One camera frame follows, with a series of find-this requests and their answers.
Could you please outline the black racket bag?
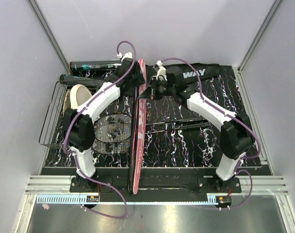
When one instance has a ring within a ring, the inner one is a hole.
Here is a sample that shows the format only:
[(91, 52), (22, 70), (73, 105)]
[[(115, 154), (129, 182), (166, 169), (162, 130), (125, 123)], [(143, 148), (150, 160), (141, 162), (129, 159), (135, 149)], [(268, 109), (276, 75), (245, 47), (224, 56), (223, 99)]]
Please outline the black racket bag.
[[(217, 76), (220, 73), (218, 64), (195, 63), (191, 66), (187, 64), (167, 65), (165, 80), (175, 87), (176, 93), (183, 91), (189, 85), (198, 81), (203, 81)], [(156, 77), (157, 70), (154, 66), (147, 67), (147, 87), (150, 87), (152, 77)]]

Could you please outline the black teal shuttlecock tube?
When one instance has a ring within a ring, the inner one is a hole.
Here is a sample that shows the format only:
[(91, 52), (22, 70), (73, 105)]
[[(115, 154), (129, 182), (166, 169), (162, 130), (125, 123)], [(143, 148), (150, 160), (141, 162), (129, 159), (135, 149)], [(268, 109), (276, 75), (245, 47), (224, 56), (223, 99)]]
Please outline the black teal shuttlecock tube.
[(119, 60), (110, 61), (81, 61), (70, 62), (69, 69), (71, 71), (97, 71), (97, 70), (113, 70), (121, 65)]

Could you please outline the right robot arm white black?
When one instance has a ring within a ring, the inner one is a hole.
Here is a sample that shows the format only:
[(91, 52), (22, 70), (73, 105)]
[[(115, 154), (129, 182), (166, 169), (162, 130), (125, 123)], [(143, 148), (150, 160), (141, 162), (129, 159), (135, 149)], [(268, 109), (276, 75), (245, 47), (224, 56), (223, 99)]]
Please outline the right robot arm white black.
[(220, 131), (222, 157), (213, 176), (212, 185), (217, 192), (226, 191), (235, 176), (240, 160), (255, 142), (249, 116), (219, 106), (204, 96), (198, 88), (186, 82), (176, 71), (152, 77), (139, 98), (161, 100), (166, 96), (172, 97), (184, 108), (200, 114)]

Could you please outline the pink racket cover bag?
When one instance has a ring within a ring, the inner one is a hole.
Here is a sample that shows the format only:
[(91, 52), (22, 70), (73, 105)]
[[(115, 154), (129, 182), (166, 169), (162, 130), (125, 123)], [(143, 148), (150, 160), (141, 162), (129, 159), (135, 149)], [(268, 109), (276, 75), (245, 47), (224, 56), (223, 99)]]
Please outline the pink racket cover bag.
[(147, 71), (144, 59), (138, 61), (141, 73), (146, 81), (138, 87), (137, 96), (135, 100), (135, 114), (133, 116), (133, 137), (131, 148), (131, 165), (130, 165), (130, 180), (128, 191), (131, 195), (136, 195), (139, 189), (141, 167), (144, 155), (145, 133), (146, 133), (146, 120), (147, 120), (147, 101), (140, 99), (147, 87)]

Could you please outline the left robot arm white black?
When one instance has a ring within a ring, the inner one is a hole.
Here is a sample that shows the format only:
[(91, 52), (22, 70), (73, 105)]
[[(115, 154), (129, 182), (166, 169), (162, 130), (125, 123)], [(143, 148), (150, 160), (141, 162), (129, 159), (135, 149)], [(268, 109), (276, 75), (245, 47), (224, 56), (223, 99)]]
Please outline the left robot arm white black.
[[(106, 185), (97, 179), (92, 151), (104, 155), (118, 155), (130, 151), (129, 191), (136, 194), (141, 172), (146, 126), (146, 101), (139, 99), (147, 86), (144, 59), (121, 59), (120, 65), (91, 94), (88, 83), (74, 85), (70, 90), (70, 107), (64, 111), (64, 153), (71, 153), (76, 163), (80, 187), (92, 192), (97, 185)], [(101, 113), (123, 96), (134, 100), (131, 114)]]

